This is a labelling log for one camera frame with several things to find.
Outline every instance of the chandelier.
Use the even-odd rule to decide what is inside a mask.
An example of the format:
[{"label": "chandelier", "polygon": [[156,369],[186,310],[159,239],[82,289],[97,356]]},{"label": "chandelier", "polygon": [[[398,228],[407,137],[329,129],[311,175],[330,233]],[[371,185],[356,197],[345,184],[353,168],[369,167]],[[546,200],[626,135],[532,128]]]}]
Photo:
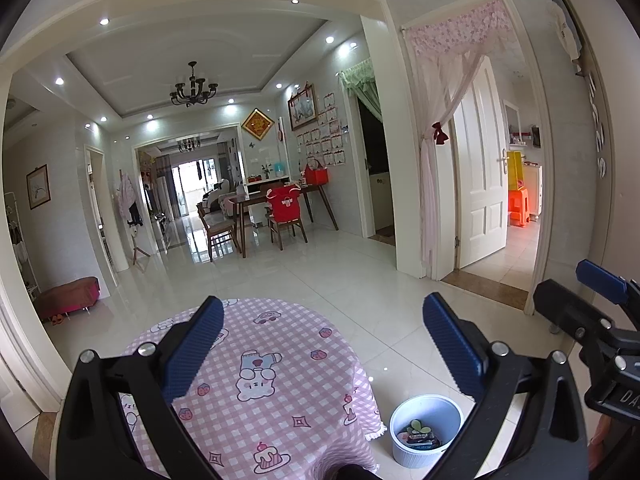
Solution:
[{"label": "chandelier", "polygon": [[197,150],[200,147],[200,139],[194,139],[190,137],[189,139],[179,140],[178,141],[178,149],[180,152],[192,152],[193,150]]},{"label": "chandelier", "polygon": [[218,90],[218,83],[211,83],[209,85],[209,90],[202,91],[202,86],[204,85],[205,79],[203,77],[196,79],[195,70],[193,67],[197,65],[197,61],[190,61],[189,66],[191,67],[191,77],[189,81],[191,83],[191,95],[185,95],[184,88],[185,83],[178,83],[175,86],[175,92],[171,92],[169,95],[171,96],[171,102],[176,105],[187,105],[187,108],[194,104],[206,104],[206,102],[211,99]]}]

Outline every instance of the curtain tieback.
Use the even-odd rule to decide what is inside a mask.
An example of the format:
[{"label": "curtain tieback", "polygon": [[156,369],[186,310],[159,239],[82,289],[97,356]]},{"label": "curtain tieback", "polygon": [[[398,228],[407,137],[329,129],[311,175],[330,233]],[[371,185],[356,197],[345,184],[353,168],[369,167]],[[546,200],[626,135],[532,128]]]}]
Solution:
[{"label": "curtain tieback", "polygon": [[442,124],[433,123],[431,127],[434,128],[433,140],[436,141],[436,144],[444,144],[444,141],[449,139],[449,136],[442,131]]}]

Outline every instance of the pink curtain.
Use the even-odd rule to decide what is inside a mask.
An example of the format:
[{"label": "pink curtain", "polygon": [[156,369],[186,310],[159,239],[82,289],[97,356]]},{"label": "pink curtain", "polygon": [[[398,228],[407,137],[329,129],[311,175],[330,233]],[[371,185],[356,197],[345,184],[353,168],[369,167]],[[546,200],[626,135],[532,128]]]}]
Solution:
[{"label": "pink curtain", "polygon": [[442,130],[476,77],[485,54],[517,41],[501,0],[490,0],[444,22],[411,27],[404,39],[417,90],[417,119],[422,131],[422,257],[433,269],[438,232],[436,144]]}]

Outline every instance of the round table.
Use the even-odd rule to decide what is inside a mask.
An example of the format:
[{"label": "round table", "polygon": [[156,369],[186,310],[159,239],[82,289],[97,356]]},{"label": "round table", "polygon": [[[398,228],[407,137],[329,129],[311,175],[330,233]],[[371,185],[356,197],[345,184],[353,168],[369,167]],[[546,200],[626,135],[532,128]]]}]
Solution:
[{"label": "round table", "polygon": [[[173,407],[224,479],[322,480],[347,463],[376,469],[386,427],[351,346],[323,316],[282,300],[223,300],[224,328]],[[158,342],[196,308],[142,333]],[[146,466],[166,475],[131,396],[122,406]]]}]

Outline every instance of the tablecloth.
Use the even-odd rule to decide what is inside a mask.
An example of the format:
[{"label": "tablecloth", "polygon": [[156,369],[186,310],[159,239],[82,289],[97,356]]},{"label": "tablecloth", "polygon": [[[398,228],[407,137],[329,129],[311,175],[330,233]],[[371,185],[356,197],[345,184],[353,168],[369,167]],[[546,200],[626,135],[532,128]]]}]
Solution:
[{"label": "tablecloth", "polygon": [[[320,314],[283,300],[224,300],[225,323],[189,393],[173,403],[225,480],[321,480],[347,463],[376,469],[368,440],[386,427],[351,346]],[[158,342],[195,308],[126,349]],[[122,405],[146,466],[166,475],[138,416]]]}]

